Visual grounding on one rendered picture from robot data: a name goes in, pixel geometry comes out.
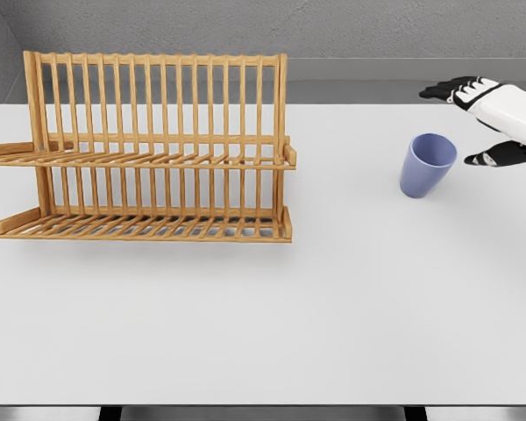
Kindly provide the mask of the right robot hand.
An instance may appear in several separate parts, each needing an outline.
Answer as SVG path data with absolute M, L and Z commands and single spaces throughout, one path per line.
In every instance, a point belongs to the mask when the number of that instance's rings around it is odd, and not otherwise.
M 454 104 L 509 140 L 465 157 L 470 166 L 502 168 L 526 163 L 526 91 L 482 76 L 460 76 L 419 93 Z

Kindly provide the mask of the blue plastic cup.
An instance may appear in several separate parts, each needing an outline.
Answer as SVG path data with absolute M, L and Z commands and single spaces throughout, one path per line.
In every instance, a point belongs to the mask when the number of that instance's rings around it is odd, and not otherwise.
M 409 144 L 400 187 L 404 194 L 422 198 L 445 177 L 457 158 L 456 147 L 444 136 L 424 133 Z

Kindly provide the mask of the wooden two-tier dish rack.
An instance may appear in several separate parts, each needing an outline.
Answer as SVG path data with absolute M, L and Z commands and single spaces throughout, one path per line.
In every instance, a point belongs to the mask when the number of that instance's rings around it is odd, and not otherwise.
M 0 166 L 38 204 L 0 239 L 288 243 L 288 59 L 25 52 L 31 125 Z

